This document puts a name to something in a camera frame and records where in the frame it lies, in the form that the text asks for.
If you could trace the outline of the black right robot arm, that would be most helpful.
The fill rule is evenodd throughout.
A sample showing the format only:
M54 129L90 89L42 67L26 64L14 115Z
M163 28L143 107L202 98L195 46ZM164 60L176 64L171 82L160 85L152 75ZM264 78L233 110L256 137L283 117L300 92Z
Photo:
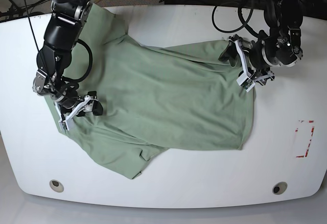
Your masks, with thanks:
M59 115L94 116L103 114L103 107L96 91L78 95L80 82L90 74L93 55L90 47L79 38L93 5L93 0L51 0L51 19L44 34L43 47L38 50L38 70L33 82L33 91L39 96L49 96L59 108ZM63 75L72 62L72 50L82 45L88 53L85 74L72 79Z

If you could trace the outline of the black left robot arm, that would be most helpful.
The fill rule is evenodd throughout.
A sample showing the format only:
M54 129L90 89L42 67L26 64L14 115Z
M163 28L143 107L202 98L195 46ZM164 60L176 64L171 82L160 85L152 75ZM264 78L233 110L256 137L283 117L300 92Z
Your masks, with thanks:
M275 79L273 66L291 67L302 59L301 25L303 14L299 0L266 0L264 19L269 33L255 32L249 26L250 18L244 19L242 8L251 1L249 15L254 11L254 0L242 0L238 6L238 17L242 25L228 31L228 46L220 59L240 57L242 71L237 83L246 91L255 84L266 85Z

